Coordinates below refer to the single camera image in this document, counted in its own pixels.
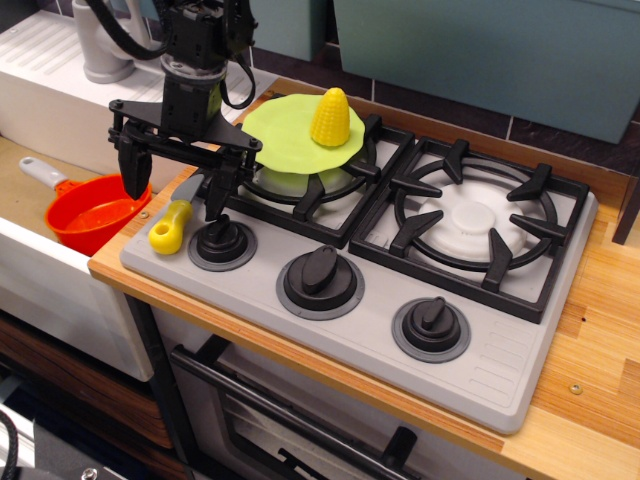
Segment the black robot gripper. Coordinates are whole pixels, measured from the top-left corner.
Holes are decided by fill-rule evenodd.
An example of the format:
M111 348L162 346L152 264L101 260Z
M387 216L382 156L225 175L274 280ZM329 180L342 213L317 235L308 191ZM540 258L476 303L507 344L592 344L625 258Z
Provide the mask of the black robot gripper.
M256 170L262 143L230 124L221 113L221 83L165 80L161 102L113 100L109 141L118 152L125 192L140 198L152 171L152 157L213 170L205 201L207 222L217 220L228 198Z

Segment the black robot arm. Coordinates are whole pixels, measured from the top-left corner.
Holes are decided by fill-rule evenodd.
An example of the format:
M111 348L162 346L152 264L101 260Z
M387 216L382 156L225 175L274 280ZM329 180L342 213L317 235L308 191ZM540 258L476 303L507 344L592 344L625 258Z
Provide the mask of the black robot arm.
M109 140L118 152L126 193L147 188L155 156L198 167L210 176L206 218L217 220L228 198L252 179L262 143L229 123L227 65L250 70L242 54L257 23L247 1L159 1L164 73L158 103L113 100Z

